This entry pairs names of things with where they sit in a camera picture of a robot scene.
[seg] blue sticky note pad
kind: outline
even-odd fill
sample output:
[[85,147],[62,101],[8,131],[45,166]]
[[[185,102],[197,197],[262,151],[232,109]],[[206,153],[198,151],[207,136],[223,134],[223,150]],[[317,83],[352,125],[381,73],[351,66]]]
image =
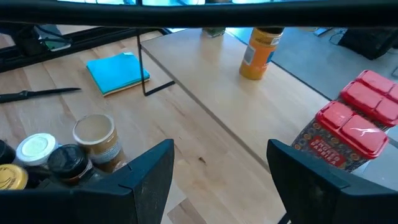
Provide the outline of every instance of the blue sticky note pad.
[[[87,62],[87,69],[103,95],[114,93],[141,83],[139,61],[132,53]],[[149,73],[144,70],[144,80]]]

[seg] white jar lid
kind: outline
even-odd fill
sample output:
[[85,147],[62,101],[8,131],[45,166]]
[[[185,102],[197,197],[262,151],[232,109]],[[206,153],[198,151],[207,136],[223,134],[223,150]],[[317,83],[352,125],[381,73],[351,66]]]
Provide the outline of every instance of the white jar lid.
[[54,136],[37,133],[25,138],[17,148],[17,158],[27,166],[45,164],[52,151],[58,147]]

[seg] red plastic container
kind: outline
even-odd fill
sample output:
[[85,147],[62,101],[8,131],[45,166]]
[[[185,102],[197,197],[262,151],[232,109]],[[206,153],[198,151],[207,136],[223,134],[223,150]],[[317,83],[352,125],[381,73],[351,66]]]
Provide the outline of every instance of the red plastic container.
[[361,73],[344,87],[340,98],[382,130],[398,124],[398,86],[375,72]]
[[351,172],[380,155],[387,135],[348,106],[331,101],[293,143],[329,164]]

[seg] orange jar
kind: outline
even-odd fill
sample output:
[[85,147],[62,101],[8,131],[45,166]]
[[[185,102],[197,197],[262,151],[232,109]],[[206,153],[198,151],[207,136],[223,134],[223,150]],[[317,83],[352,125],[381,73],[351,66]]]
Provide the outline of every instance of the orange jar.
[[250,80],[260,80],[282,37],[284,28],[254,28],[239,72]]

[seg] black jar lid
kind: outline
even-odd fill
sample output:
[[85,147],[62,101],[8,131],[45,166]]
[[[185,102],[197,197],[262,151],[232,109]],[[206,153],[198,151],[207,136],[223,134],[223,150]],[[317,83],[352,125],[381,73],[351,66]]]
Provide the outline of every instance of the black jar lid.
[[5,141],[0,140],[0,165],[10,164],[15,159],[15,150]]
[[281,34],[284,31],[284,27],[258,27],[257,29],[267,32],[269,34]]
[[85,171],[88,157],[79,146],[67,144],[54,150],[47,164],[49,170],[59,179],[72,179]]

